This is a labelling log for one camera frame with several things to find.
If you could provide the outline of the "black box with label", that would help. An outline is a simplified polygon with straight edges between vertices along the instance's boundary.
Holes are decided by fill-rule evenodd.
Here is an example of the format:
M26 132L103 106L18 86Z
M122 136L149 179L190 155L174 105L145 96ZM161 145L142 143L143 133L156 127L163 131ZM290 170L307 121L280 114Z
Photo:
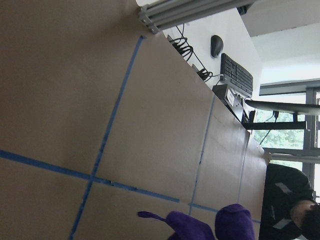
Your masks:
M212 88L214 94L230 110L230 112L241 122L243 107L238 95L232 91L227 84L215 85Z

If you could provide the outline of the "black usb hub orange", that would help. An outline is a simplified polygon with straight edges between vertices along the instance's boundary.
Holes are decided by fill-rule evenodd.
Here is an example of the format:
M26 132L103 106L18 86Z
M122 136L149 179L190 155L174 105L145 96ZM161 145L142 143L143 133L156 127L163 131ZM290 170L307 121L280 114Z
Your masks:
M188 61L194 53L194 49L187 42L187 37L178 37L172 38L170 35L167 35L167 40L174 49L182 56L182 58Z

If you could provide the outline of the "black keyboard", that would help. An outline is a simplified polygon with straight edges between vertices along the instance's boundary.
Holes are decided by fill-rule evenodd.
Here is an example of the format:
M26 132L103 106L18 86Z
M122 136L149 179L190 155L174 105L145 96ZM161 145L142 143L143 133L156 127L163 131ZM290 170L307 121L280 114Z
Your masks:
M221 54L220 79L231 85L240 94L251 98L253 95L253 76L227 54Z

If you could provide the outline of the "black computer mouse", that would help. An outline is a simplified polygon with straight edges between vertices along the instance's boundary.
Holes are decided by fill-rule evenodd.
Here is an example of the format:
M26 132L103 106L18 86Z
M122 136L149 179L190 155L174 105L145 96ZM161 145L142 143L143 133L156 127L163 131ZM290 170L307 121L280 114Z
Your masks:
M213 58L217 59L223 51L224 43L220 36L213 35L210 38L210 54Z

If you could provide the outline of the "seated person in black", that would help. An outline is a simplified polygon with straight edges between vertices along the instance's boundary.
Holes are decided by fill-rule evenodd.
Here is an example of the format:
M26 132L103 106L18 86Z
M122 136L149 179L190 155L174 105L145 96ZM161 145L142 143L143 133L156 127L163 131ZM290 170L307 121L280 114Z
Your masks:
M266 168L260 240L320 238L320 205L308 177L300 170L270 163Z

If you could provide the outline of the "aluminium frame post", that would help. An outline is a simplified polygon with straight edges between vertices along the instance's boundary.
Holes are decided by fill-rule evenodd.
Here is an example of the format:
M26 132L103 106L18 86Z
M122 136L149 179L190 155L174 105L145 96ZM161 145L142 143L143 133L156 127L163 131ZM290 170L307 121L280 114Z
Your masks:
M153 33L236 8L245 14L254 0L158 0L140 7L139 20Z

